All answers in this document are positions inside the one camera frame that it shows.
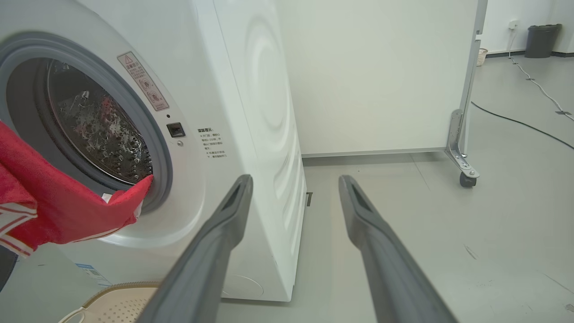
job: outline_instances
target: white washing machine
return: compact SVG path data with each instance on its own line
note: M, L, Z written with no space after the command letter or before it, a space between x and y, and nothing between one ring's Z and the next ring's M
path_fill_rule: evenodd
M222 295L290 301L306 184L272 1L3 1L0 120L97 194L153 173L136 224L61 246L103 284L161 280L251 174Z

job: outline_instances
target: small basket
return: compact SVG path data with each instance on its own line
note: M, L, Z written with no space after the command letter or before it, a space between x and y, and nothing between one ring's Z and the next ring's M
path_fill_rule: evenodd
M486 53L488 53L488 50L485 48L481 48L478 50L478 61L476 62L476 66L482 66L482 64L484 64L484 60L486 59Z
M66 315L60 323L75 316L81 316L79 323L134 323L158 286L157 282L113 285Z

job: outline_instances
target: warning label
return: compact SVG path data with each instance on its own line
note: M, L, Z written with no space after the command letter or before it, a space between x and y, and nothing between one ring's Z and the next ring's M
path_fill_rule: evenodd
M76 266L80 267L83 271L86 272L92 279L96 281L96 283L100 286L110 287L111 283L109 280L104 278L96 269L94 269L90 265L85 264L76 264Z
M212 128L201 128L198 129L199 139L203 144L203 149L205 150L205 155L207 158L225 158L227 154L225 153L225 148L223 145L223 140L221 139L221 134L214 131Z
M153 83L152 78L149 77L148 72L145 71L132 52L119 55L118 60L125 67L126 71L130 73L131 78L138 83L139 88L145 93L156 111L169 108L164 96L161 95L156 84Z

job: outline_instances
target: wall outlet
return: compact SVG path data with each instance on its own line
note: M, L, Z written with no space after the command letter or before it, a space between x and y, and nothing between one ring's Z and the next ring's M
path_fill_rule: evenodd
M520 21L518 21L518 20L512 20L508 23L508 28L514 30L514 29L516 29L516 27L518 27L519 23L520 23Z

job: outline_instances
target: red cloth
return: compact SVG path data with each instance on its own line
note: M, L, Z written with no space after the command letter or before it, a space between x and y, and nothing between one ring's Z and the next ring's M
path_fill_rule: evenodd
M112 234L137 221L152 180L117 191L106 203L0 122L0 245L29 256L48 242Z

